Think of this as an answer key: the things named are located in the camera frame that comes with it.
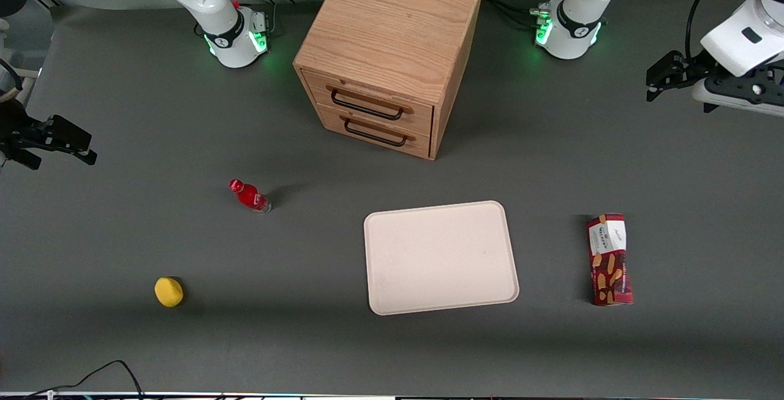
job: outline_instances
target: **drawer handle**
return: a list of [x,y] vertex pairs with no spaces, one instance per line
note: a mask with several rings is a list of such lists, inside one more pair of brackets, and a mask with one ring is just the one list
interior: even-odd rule
[[368,109],[367,107],[362,107],[362,106],[359,106],[358,104],[351,104],[351,102],[339,100],[339,99],[335,98],[336,95],[338,95],[338,90],[333,89],[333,95],[332,95],[333,102],[334,102],[334,104],[336,104],[338,106],[347,107],[349,109],[358,110],[358,111],[364,112],[364,113],[369,113],[370,115],[373,115],[374,117],[383,118],[385,120],[390,120],[390,121],[400,120],[400,117],[403,116],[403,108],[400,108],[398,110],[398,113],[396,113],[395,115],[389,115],[389,113],[377,112],[376,110]]
[[403,147],[406,139],[408,138],[405,135],[403,135],[403,141],[392,141],[392,140],[387,140],[386,138],[376,137],[375,135],[370,135],[367,132],[351,129],[351,127],[348,127],[349,124],[351,123],[351,120],[349,120],[348,118],[344,118],[344,120],[345,120],[344,129],[346,132],[353,133],[353,135],[359,135],[359,137],[370,138],[370,140],[378,141],[379,143],[389,144],[390,146],[394,146],[394,147]]

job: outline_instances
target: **yellow sponge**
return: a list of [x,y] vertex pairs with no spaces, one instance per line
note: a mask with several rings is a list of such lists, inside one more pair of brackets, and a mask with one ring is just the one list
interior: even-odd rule
[[183,288],[171,277],[161,277],[155,282],[155,296],[160,305],[174,308],[183,301]]

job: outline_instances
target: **snack package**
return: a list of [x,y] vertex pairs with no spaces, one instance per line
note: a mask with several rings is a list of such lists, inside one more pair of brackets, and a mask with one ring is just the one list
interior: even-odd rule
[[606,213],[588,222],[594,305],[609,307],[635,302],[627,275],[627,227],[624,215]]

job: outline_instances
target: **plastic tray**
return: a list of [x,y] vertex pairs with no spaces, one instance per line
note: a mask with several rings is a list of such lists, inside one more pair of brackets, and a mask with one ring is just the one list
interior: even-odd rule
[[498,202],[372,213],[364,245],[376,314],[507,303],[520,292]]

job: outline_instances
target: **plastic bottle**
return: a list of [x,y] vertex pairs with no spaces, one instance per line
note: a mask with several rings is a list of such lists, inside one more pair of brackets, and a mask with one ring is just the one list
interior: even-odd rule
[[258,215],[265,215],[272,210],[272,203],[266,197],[258,193],[258,189],[250,184],[244,184],[238,179],[233,179],[229,182],[229,188],[237,194],[237,200],[252,212]]

